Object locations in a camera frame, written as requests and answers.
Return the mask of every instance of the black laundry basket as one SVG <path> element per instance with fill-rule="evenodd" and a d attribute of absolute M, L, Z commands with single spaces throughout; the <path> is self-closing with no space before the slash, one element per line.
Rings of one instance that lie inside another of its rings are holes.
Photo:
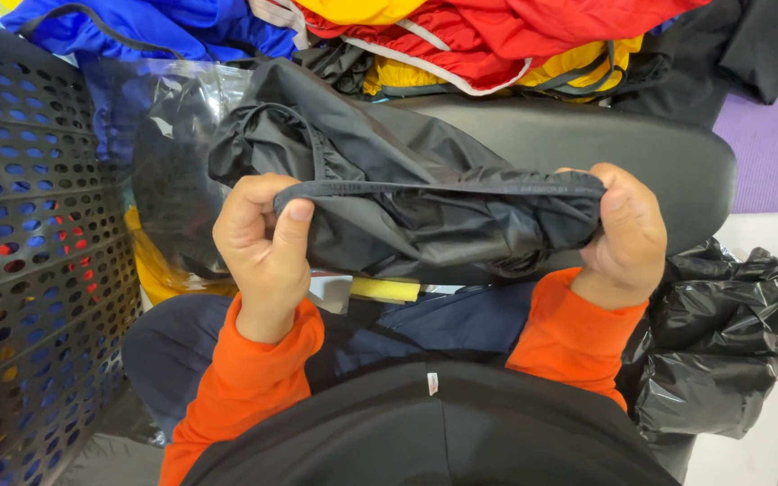
<path fill-rule="evenodd" d="M 0 28 L 0 484 L 54 480 L 117 397 L 142 312 L 119 170 L 80 72 Z"/>

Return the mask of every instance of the white label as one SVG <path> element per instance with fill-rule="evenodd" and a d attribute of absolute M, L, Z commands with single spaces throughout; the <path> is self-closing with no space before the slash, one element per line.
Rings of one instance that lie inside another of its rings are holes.
<path fill-rule="evenodd" d="M 428 395 L 433 396 L 434 393 L 438 392 L 438 374 L 437 373 L 428 373 Z"/>

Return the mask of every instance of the orange long-sleeve shirt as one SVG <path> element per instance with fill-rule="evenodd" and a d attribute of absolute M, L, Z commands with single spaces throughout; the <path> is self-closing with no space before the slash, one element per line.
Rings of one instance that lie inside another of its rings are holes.
<path fill-rule="evenodd" d="M 605 395 L 625 411 L 614 379 L 621 351 L 647 303 L 602 310 L 570 290 L 578 270 L 555 271 L 536 285 L 530 315 L 506 367 Z M 212 443 L 232 440 L 311 394 L 304 364 L 323 343 L 323 322 L 314 304 L 307 299 L 299 304 L 293 330 L 277 345 L 239 334 L 241 305 L 236 296 L 197 398 L 164 453 L 159 486 L 178 486 Z"/>

